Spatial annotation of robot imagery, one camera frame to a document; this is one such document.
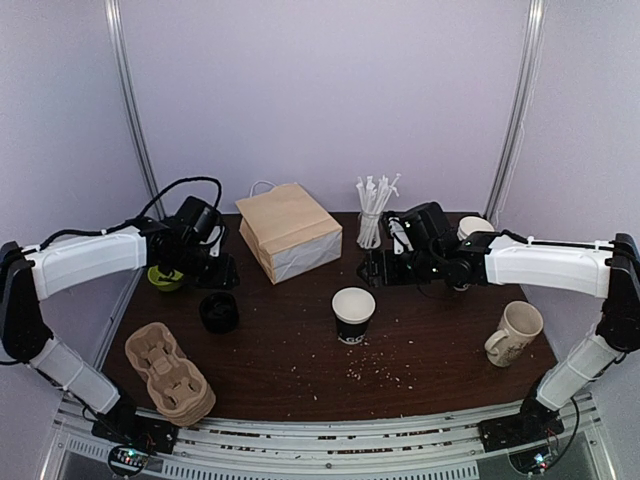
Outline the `black paper coffee cup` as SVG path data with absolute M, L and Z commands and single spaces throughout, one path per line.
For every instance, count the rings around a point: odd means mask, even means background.
M 334 294 L 331 307 L 338 340 L 346 345 L 361 343 L 376 310 L 373 295 L 358 287 L 343 288 Z

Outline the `brown paper takeout bag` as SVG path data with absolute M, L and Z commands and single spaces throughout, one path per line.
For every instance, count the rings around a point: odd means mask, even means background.
M 272 284 L 339 259 L 343 228 L 297 183 L 236 202 L 239 232 Z

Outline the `brown pulp cup carrier stack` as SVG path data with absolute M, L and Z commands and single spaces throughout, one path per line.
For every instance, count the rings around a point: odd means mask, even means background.
M 132 333 L 125 354 L 157 411 L 173 425 L 190 427 L 213 409 L 213 389 L 164 323 L 153 322 Z

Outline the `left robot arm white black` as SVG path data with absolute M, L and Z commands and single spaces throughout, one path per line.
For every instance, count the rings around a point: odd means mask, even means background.
M 138 415 L 122 405 L 122 393 L 45 324 L 40 303 L 54 294 L 123 271 L 157 266 L 177 271 L 196 286 L 238 285 L 234 258 L 218 250 L 225 233 L 210 204 L 190 196 L 170 217 L 138 215 L 99 231 L 64 230 L 44 243 L 1 248 L 1 349 L 9 361 L 31 366 L 95 413 L 123 444 L 144 433 Z

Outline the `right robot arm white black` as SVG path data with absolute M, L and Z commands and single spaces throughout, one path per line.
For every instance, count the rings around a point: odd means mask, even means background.
M 369 247 L 358 268 L 372 287 L 441 280 L 454 289 L 532 285 L 602 300 L 594 331 L 534 385 L 513 419 L 519 440 L 535 440 L 574 394 L 611 364 L 639 348 L 639 251 L 623 233 L 591 243 L 537 240 L 494 231 L 479 217 L 452 226 L 436 202 L 396 214 L 362 213 L 365 226 L 384 229 L 399 249 Z

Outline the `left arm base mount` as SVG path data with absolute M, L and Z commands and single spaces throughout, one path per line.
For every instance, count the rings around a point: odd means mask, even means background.
M 107 414 L 85 406 L 83 417 L 92 423 L 93 436 L 114 443 L 107 454 L 107 466 L 124 479 L 142 473 L 159 454 L 171 454 L 177 441 L 176 425 L 140 415 L 132 405 L 118 405 Z

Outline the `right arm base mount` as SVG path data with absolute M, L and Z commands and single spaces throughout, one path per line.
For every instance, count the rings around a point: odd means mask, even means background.
M 523 474 L 542 474 L 553 463 L 559 434 L 565 431 L 557 411 L 525 399 L 518 413 L 478 424 L 484 451 L 514 450 L 512 466 Z

